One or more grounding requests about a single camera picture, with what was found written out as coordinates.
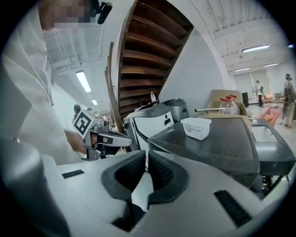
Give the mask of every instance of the person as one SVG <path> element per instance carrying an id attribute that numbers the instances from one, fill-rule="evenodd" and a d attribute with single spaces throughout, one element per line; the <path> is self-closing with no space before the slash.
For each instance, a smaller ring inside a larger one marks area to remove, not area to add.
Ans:
<path id="1" fill-rule="evenodd" d="M 74 117 L 72 119 L 72 124 L 74 124 L 75 119 L 77 118 L 77 115 L 79 114 L 79 112 L 81 111 L 81 106 L 79 104 L 75 104 L 74 105 Z"/>
<path id="2" fill-rule="evenodd" d="M 259 81 L 256 81 L 257 84 L 257 95 L 258 95 L 258 100 L 259 100 L 259 107 L 263 107 L 262 105 L 262 90 L 261 90 L 261 85 L 259 84 Z"/>
<path id="3" fill-rule="evenodd" d="M 82 162 L 75 151 L 86 153 L 86 148 L 78 133 L 64 131 L 53 110 L 43 31 L 58 23 L 78 22 L 89 9 L 89 0 L 39 1 L 16 26 L 0 58 L 9 79 L 31 103 L 18 138 L 53 157 L 57 165 Z"/>
<path id="4" fill-rule="evenodd" d="M 294 91 L 294 87 L 292 84 L 292 78 L 289 73 L 285 76 L 286 81 L 284 84 L 284 108 L 283 108 L 283 114 L 284 114 L 284 125 L 288 128 L 292 128 L 293 125 L 293 116 L 294 116 L 294 108 L 295 108 L 295 99 L 296 94 Z"/>

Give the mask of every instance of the water bottle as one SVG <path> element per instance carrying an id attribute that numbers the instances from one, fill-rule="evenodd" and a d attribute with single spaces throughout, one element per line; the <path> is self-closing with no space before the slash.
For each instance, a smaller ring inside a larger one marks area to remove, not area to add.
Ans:
<path id="1" fill-rule="evenodd" d="M 226 96 L 226 99 L 220 98 L 223 101 L 219 108 L 219 113 L 227 113 L 227 114 L 239 114 L 239 109 L 237 105 L 231 100 L 231 95 Z"/>
<path id="2" fill-rule="evenodd" d="M 151 95 L 151 101 L 154 102 L 156 101 L 156 96 L 154 95 L 153 91 L 150 92 Z"/>

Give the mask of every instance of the fluorescent light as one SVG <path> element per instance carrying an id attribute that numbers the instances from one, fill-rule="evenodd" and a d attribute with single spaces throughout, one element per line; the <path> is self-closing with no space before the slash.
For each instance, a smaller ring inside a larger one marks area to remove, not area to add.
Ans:
<path id="1" fill-rule="evenodd" d="M 267 48 L 269 48 L 269 45 L 268 44 L 265 44 L 265 45 L 262 45 L 262 46 L 257 46 L 257 47 L 245 49 L 242 52 L 243 53 L 247 53 L 247 52 L 251 52 L 251 51 L 254 51 L 254 50 L 262 50 L 262 49 L 267 49 Z"/>
<path id="2" fill-rule="evenodd" d="M 239 71 L 242 71 L 242 70 L 247 70 L 247 69 L 250 69 L 250 68 L 245 68 L 245 69 L 238 69 L 238 70 L 235 70 L 235 72 L 239 72 Z"/>
<path id="3" fill-rule="evenodd" d="M 95 99 L 92 99 L 92 103 L 96 106 L 98 103 Z"/>
<path id="4" fill-rule="evenodd" d="M 269 65 L 265 65 L 264 67 L 270 67 L 270 66 L 275 66 L 275 65 L 278 65 L 278 63 L 269 64 Z"/>
<path id="5" fill-rule="evenodd" d="M 91 88 L 89 87 L 89 84 L 87 82 L 87 79 L 85 77 L 85 73 L 83 70 L 76 72 L 76 76 L 80 83 L 82 84 L 83 88 L 85 89 L 86 92 L 91 92 Z"/>

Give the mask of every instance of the black vent slot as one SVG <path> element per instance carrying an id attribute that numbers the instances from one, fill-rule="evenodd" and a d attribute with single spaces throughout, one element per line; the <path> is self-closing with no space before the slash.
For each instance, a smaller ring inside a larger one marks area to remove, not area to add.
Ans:
<path id="1" fill-rule="evenodd" d="M 154 189 L 148 197 L 148 206 L 172 202 L 187 188 L 189 176 L 182 166 L 152 150 L 149 151 L 148 163 Z"/>
<path id="2" fill-rule="evenodd" d="M 131 201 L 131 193 L 145 172 L 146 153 L 136 152 L 102 173 L 102 184 L 111 197 Z"/>
<path id="3" fill-rule="evenodd" d="M 225 190 L 214 193 L 225 211 L 232 218 L 237 227 L 250 221 L 251 216 L 240 206 L 240 204 Z"/>
<path id="4" fill-rule="evenodd" d="M 137 187 L 145 171 L 145 159 L 136 159 L 115 173 L 115 178 L 131 192 Z"/>
<path id="5" fill-rule="evenodd" d="M 148 170 L 152 178 L 153 189 L 161 189 L 173 179 L 173 170 L 160 159 L 152 156 L 151 153 L 149 159 L 150 161 Z"/>
<path id="6" fill-rule="evenodd" d="M 84 172 L 81 169 L 76 170 L 76 171 L 72 171 L 72 172 L 69 172 L 69 173 L 64 173 L 64 174 L 62 174 L 62 176 L 64 177 L 64 179 L 67 179 L 67 178 L 71 178 L 73 176 L 77 176 L 77 175 L 80 175 L 80 174 L 84 174 Z"/>

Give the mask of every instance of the hand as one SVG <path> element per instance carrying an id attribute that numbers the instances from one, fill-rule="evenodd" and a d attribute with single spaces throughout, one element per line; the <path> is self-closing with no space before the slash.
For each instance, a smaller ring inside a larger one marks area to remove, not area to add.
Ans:
<path id="1" fill-rule="evenodd" d="M 83 139 L 78 133 L 72 131 L 65 131 L 65 134 L 73 151 L 86 154 L 86 148 L 84 147 Z"/>

